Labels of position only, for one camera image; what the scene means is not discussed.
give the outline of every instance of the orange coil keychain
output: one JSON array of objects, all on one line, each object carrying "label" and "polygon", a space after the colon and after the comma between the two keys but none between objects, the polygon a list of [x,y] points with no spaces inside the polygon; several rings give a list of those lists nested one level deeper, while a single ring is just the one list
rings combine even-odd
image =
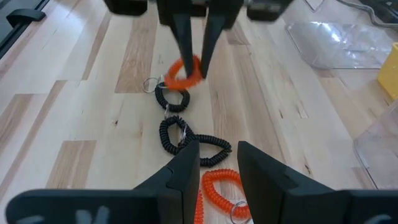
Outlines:
[{"label": "orange coil keychain", "polygon": [[203,224],[205,221],[205,212],[203,211],[203,197],[201,196],[201,191],[199,190],[197,207],[195,209],[195,218],[193,224]]},{"label": "orange coil keychain", "polygon": [[201,72],[200,72],[200,59],[198,56],[193,56],[193,72],[189,76],[189,78],[185,79],[176,79],[178,71],[183,67],[184,63],[182,59],[178,59],[169,69],[169,72],[164,77],[164,83],[167,88],[171,90],[186,90],[202,80]]},{"label": "orange coil keychain", "polygon": [[214,188],[213,182],[218,180],[232,180],[235,184],[238,185],[241,189],[242,182],[239,173],[231,170],[231,169],[220,169],[207,171],[203,174],[201,178],[203,191],[206,197],[218,208],[222,209],[226,213],[231,213],[232,216],[236,218],[248,218],[250,219],[250,209],[249,206],[238,207],[234,205],[230,201],[226,200],[223,196],[221,196],[216,189]]}]

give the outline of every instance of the black coil keychain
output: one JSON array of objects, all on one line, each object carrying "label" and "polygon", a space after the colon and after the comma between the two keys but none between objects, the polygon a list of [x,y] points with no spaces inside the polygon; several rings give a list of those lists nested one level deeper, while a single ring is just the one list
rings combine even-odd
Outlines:
[{"label": "black coil keychain", "polygon": [[157,102],[161,105],[161,107],[166,110],[169,107],[169,111],[173,113],[179,113],[187,109],[191,96],[187,90],[180,90],[178,91],[182,95],[182,101],[179,105],[169,103],[163,95],[163,88],[164,82],[159,83],[155,87],[155,96]]},{"label": "black coil keychain", "polygon": [[[168,129],[173,124],[176,124],[181,130],[183,130],[183,137],[177,146],[174,146],[170,142],[169,137]],[[211,158],[200,158],[200,166],[202,167],[213,167],[227,158],[229,153],[232,152],[230,143],[223,139],[204,134],[194,134],[189,125],[178,115],[164,119],[160,124],[159,134],[163,148],[173,155],[177,155],[181,149],[194,140],[197,140],[200,143],[212,144],[223,149]]]},{"label": "black coil keychain", "polygon": [[[164,95],[163,89],[167,88],[164,85],[164,82],[160,82],[162,76],[159,78],[150,77],[147,78],[142,84],[142,90],[146,93],[155,92],[156,100],[159,105],[165,110],[164,120],[161,122],[159,127],[160,141],[162,143],[163,148],[173,154],[177,155],[181,149],[187,146],[191,141],[197,140],[200,143],[212,144],[214,146],[218,146],[222,148],[222,150],[214,155],[211,158],[200,158],[200,166],[202,167],[213,167],[223,161],[228,157],[229,153],[232,152],[231,145],[229,142],[216,138],[214,136],[204,135],[204,134],[195,134],[189,127],[189,125],[179,116],[171,116],[169,117],[169,112],[179,113],[187,109],[191,96],[187,90],[178,91],[182,95],[182,101],[179,105],[174,105],[169,103]],[[156,86],[153,90],[147,90],[145,88],[146,83],[149,80],[156,80]],[[173,124],[176,124],[182,131],[182,136],[180,137],[180,142],[177,146],[174,146],[170,142],[169,137],[169,127]]]}]

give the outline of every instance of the clear plastic container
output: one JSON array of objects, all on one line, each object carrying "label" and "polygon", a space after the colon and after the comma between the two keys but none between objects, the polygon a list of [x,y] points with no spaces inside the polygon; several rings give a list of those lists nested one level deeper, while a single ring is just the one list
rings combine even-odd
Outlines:
[{"label": "clear plastic container", "polygon": [[294,22],[286,25],[301,57],[312,67],[381,68],[395,37],[360,24]]},{"label": "clear plastic container", "polygon": [[398,189],[398,100],[354,141],[378,189]]}]

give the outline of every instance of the light wood surface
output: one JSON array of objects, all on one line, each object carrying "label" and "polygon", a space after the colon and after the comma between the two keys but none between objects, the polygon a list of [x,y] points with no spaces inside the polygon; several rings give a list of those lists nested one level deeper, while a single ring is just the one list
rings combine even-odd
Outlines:
[{"label": "light wood surface", "polygon": [[[159,140],[164,111],[141,90],[145,78],[159,77],[179,58],[156,7],[132,18],[110,14],[103,1],[51,0],[44,12],[0,60],[1,211],[29,189],[132,189],[172,158]],[[377,84],[377,70],[309,67],[284,26],[311,20],[369,22],[333,0],[315,13],[295,0],[273,24],[251,22],[242,11],[180,116],[194,132],[232,144],[214,169],[238,170],[236,146],[249,141],[334,189],[373,189],[353,139],[392,101]],[[199,54],[204,21],[192,19],[192,27]],[[170,135],[176,140],[178,131]],[[201,146],[202,157],[215,152]],[[216,187],[234,202],[243,199],[235,186]],[[205,220],[229,218],[205,200]]]}]

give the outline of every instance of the yellow object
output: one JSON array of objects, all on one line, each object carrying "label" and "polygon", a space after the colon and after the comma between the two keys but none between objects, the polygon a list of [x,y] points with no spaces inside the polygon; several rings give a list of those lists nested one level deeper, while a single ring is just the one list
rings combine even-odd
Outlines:
[{"label": "yellow object", "polygon": [[398,43],[392,45],[391,53],[381,67],[377,80],[392,99],[398,99]]}]

